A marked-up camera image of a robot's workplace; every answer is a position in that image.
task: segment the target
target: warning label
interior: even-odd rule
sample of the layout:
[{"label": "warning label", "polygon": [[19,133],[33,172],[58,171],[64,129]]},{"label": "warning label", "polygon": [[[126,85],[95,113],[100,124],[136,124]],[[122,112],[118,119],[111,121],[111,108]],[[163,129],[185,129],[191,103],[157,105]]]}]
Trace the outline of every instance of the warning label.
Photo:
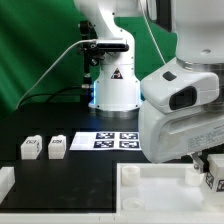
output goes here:
[{"label": "warning label", "polygon": [[224,128],[188,139],[188,149],[211,147],[222,144],[224,141]]},{"label": "warning label", "polygon": [[120,70],[117,68],[112,75],[111,79],[123,79],[123,76],[121,75]]}]

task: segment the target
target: white cube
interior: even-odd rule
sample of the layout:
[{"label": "white cube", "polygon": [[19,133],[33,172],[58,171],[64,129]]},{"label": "white cube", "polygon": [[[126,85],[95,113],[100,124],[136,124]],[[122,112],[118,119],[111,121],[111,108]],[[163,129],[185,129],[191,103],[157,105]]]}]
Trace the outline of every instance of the white cube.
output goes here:
[{"label": "white cube", "polygon": [[35,160],[42,150],[42,137],[36,135],[28,137],[21,145],[21,155],[23,160]]},{"label": "white cube", "polygon": [[48,145],[49,159],[63,159],[66,151],[66,137],[63,135],[52,137]]}]

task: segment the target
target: cable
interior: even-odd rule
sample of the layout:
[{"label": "cable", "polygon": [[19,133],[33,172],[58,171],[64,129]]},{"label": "cable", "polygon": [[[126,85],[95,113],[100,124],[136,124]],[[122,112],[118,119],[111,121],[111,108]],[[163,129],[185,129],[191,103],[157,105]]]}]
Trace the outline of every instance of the cable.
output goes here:
[{"label": "cable", "polygon": [[56,93],[52,94],[46,101],[45,103],[48,103],[50,102],[54,97],[56,97],[57,95],[59,95],[60,93],[64,93],[64,92],[67,92],[67,91],[70,91],[70,90],[73,90],[73,89],[82,89],[81,86],[71,86],[71,87],[66,87],[66,88],[63,88],[59,91],[57,91]]},{"label": "cable", "polygon": [[56,96],[78,96],[78,95],[79,94],[60,94],[60,93],[40,93],[40,94],[34,94],[34,95],[30,95],[30,96],[24,98],[23,100],[21,100],[20,104],[18,105],[18,108],[20,108],[25,101],[27,101],[27,100],[29,100],[29,99],[31,99],[33,97],[38,97],[38,96],[54,96],[54,97],[56,97]]},{"label": "cable", "polygon": [[90,42],[94,42],[96,41],[95,39],[93,40],[82,40],[82,41],[78,41],[74,44],[72,44],[69,48],[67,48],[67,50],[64,51],[64,53],[62,53],[62,55],[51,65],[51,67],[40,77],[40,79],[21,97],[21,99],[19,100],[16,109],[18,109],[18,106],[21,104],[21,101],[45,78],[45,76],[61,61],[61,59],[71,50],[73,49],[75,46],[82,44],[82,43],[90,43]]},{"label": "cable", "polygon": [[155,39],[155,37],[154,37],[154,35],[153,35],[153,33],[152,33],[152,30],[151,30],[151,28],[150,28],[150,26],[149,26],[149,23],[148,23],[148,20],[147,20],[147,18],[146,18],[145,11],[144,11],[144,8],[143,8],[143,6],[142,6],[141,0],[139,0],[139,4],[140,4],[140,6],[141,6],[142,13],[143,13],[143,18],[144,18],[145,23],[146,23],[146,26],[147,26],[147,28],[148,28],[149,34],[150,34],[150,36],[151,36],[151,38],[152,38],[152,41],[153,41],[153,43],[154,43],[154,45],[155,45],[155,47],[156,47],[156,50],[157,50],[157,52],[158,52],[158,54],[159,54],[159,56],[160,56],[160,58],[161,58],[163,64],[165,65],[165,64],[166,64],[166,61],[164,60],[164,57],[163,57],[163,55],[162,55],[162,53],[161,53],[161,51],[160,51],[160,49],[159,49],[159,46],[158,46],[158,44],[157,44],[157,42],[156,42],[156,39]]}]

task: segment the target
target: white paper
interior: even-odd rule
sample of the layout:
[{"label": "white paper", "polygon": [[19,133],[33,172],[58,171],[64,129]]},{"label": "white paper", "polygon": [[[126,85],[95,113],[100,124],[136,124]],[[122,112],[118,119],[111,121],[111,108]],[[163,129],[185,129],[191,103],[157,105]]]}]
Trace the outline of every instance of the white paper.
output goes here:
[{"label": "white paper", "polygon": [[70,150],[140,151],[138,132],[77,132]]}]

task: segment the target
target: black cable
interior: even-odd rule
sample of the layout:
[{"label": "black cable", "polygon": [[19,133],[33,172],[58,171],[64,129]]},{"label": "black cable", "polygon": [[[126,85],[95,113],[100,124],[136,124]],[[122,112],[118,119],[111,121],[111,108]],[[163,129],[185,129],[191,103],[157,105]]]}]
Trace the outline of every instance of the black cable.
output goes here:
[{"label": "black cable", "polygon": [[60,93],[41,93],[41,94],[33,94],[33,95],[30,95],[26,98],[24,98],[18,105],[18,108],[22,106],[23,102],[31,99],[31,98],[34,98],[34,97],[38,97],[38,96],[78,96],[80,94],[60,94]]},{"label": "black cable", "polygon": [[67,92],[67,91],[70,91],[70,90],[73,90],[73,89],[82,89],[81,86],[71,86],[71,87],[66,87],[66,88],[63,88],[61,90],[58,90],[56,93],[52,94],[45,102],[46,103],[49,103],[53,98],[55,98],[58,94],[60,93],[64,93],[64,92]]}]

